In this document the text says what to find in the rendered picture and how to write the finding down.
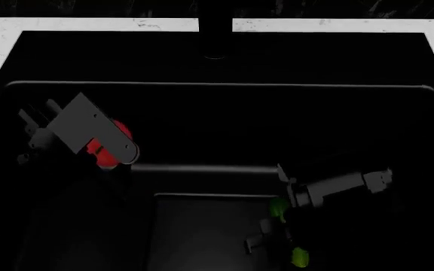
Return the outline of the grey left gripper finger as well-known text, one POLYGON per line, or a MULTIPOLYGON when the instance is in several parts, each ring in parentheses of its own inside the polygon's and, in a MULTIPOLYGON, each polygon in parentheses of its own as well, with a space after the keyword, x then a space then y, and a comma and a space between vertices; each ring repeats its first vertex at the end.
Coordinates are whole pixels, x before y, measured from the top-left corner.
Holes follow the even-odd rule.
POLYGON ((20 109, 18 112, 19 117, 24 121, 25 127, 24 130, 26 133, 35 133, 36 130, 39 128, 39 125, 37 124, 32 117, 29 116, 23 109, 20 109))
POLYGON ((62 112, 62 108, 56 103, 56 101, 52 99, 48 99, 45 103, 45 107, 48 110, 51 117, 56 117, 60 112, 62 112))

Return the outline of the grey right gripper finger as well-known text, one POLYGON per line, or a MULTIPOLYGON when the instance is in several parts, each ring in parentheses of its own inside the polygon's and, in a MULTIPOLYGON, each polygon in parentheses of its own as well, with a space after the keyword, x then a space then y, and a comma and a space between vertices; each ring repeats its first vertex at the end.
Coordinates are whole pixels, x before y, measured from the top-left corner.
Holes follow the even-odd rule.
POLYGON ((246 254, 252 254, 253 250, 257 248, 264 248, 270 244, 270 240, 271 238, 269 234, 259 233, 247 236, 244 240, 246 254))

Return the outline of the green vegetable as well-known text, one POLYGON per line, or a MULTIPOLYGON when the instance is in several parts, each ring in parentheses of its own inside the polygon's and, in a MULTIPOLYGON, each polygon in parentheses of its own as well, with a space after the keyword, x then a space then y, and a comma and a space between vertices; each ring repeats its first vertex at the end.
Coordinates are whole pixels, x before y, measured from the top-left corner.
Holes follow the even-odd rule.
POLYGON ((270 201, 269 257, 278 271, 298 271, 310 265, 305 227, 298 223, 296 209, 283 198, 270 201))

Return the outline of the red vegetable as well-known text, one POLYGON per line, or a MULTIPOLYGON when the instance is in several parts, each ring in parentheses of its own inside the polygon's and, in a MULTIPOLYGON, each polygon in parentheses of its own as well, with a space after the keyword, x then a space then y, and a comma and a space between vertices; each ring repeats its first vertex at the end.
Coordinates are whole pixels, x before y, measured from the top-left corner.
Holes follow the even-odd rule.
MULTIPOLYGON (((130 139, 133 139, 131 131, 122 122, 113 119, 115 125, 130 139)), ((102 169, 113 169, 119 162, 104 148, 97 139, 92 139, 87 144, 87 153, 95 156, 97 166, 102 169)))

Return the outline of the black kitchen sink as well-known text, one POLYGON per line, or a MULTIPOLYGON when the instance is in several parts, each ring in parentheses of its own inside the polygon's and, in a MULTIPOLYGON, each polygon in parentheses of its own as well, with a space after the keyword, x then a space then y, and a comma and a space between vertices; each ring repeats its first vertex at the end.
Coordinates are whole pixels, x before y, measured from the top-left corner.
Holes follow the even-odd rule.
POLYGON ((83 93, 131 131, 127 214, 145 271, 158 193, 285 196, 298 184, 393 171, 389 189, 319 210, 298 271, 434 271, 434 53, 421 33, 245 33, 224 59, 197 32, 24 32, 0 69, 0 271, 34 212, 31 135, 48 99, 83 93))

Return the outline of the black faucet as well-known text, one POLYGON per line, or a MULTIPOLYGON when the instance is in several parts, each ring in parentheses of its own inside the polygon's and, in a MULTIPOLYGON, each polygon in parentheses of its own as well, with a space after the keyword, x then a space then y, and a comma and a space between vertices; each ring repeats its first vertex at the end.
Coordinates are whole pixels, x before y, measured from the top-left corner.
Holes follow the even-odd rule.
POLYGON ((233 26, 232 0, 198 0, 200 51, 208 59, 229 54, 233 26))

